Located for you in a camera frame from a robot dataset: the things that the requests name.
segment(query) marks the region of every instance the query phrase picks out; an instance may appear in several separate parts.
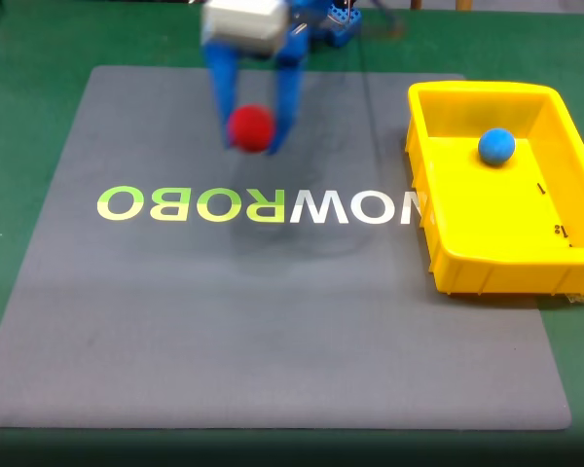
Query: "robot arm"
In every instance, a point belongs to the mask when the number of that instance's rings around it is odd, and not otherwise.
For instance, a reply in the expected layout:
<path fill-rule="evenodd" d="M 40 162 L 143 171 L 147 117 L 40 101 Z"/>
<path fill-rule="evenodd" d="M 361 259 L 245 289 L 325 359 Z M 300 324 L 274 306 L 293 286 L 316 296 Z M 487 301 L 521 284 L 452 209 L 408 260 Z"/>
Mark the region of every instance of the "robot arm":
<path fill-rule="evenodd" d="M 203 9 L 202 47 L 229 147 L 228 122 L 236 109 L 238 64 L 272 58 L 276 73 L 275 154 L 296 122 L 310 37 L 332 0 L 209 0 Z"/>

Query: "yellow plastic tray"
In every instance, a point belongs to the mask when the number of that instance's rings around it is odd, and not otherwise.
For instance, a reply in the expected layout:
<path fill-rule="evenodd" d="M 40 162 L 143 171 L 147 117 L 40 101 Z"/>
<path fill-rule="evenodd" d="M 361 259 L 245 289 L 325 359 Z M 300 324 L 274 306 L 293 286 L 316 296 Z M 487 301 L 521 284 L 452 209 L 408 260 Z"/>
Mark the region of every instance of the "yellow plastic tray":
<path fill-rule="evenodd" d="M 406 150 L 437 289 L 584 295 L 584 144 L 559 94 L 418 83 L 409 104 Z M 494 127 L 517 141 L 501 167 L 478 156 Z"/>

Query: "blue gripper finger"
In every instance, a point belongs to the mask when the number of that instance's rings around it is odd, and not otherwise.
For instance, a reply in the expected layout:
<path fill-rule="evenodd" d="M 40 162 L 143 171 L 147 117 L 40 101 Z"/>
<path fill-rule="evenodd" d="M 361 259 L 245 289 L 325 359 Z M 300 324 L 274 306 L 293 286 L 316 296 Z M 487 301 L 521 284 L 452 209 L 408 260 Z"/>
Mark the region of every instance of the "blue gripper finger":
<path fill-rule="evenodd" d="M 309 38 L 306 27 L 290 30 L 285 47 L 276 57 L 276 128 L 269 155 L 279 150 L 296 122 Z"/>
<path fill-rule="evenodd" d="M 210 82 L 214 87 L 223 130 L 223 142 L 229 148 L 231 141 L 227 126 L 236 108 L 239 52 L 225 44 L 216 42 L 205 44 L 203 52 L 210 72 Z"/>

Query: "green floor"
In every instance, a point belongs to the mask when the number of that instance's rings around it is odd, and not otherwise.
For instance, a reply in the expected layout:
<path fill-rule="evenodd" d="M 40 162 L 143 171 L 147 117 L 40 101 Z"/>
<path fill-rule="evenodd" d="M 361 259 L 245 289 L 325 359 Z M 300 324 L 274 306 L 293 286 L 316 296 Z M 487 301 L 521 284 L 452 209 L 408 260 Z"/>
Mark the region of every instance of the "green floor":
<path fill-rule="evenodd" d="M 202 66 L 199 7 L 5 3 L 0 18 L 0 319 L 91 70 L 100 64 Z M 310 68 L 459 73 L 468 79 L 548 85 L 565 99 L 584 140 L 584 16 L 429 11 L 402 16 L 408 26 L 402 41 L 363 39 L 340 51 L 322 49 L 311 57 Z M 367 18 L 377 20 L 374 12 Z M 161 449 L 193 454 L 212 449 L 269 462 L 271 454 L 288 451 L 299 460 L 330 451 L 350 460 L 429 450 L 584 447 L 584 307 L 543 307 L 553 308 L 543 311 L 543 319 L 573 413 L 573 426 L 563 433 L 11 430 L 0 431 L 0 451 L 13 456 L 4 465 L 31 465 L 47 449 L 56 455 L 78 448 L 129 450 L 131 461 Z"/>

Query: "gray foam mat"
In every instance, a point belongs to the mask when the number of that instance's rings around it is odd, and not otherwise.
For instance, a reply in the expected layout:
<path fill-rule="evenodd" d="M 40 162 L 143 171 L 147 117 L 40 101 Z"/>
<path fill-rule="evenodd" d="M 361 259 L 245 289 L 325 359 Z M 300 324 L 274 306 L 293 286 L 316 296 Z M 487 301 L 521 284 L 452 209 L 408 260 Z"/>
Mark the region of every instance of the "gray foam mat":
<path fill-rule="evenodd" d="M 241 99 L 266 102 L 272 77 L 243 72 Z M 205 70 L 95 69 L 0 327 L 0 426 L 567 427 L 534 304 L 438 294 L 404 209 L 407 88 L 453 78 L 308 73 L 298 126 L 266 159 L 222 148 Z M 144 206 L 104 219 L 100 195 L 124 185 Z M 191 188 L 186 222 L 152 218 L 162 187 Z M 212 188 L 238 193 L 234 219 L 202 218 Z M 247 217 L 251 188 L 284 192 L 284 222 Z M 306 206 L 290 222 L 299 190 L 318 207 L 336 191 L 348 222 Z M 393 200 L 389 222 L 355 216 L 364 191 Z"/>

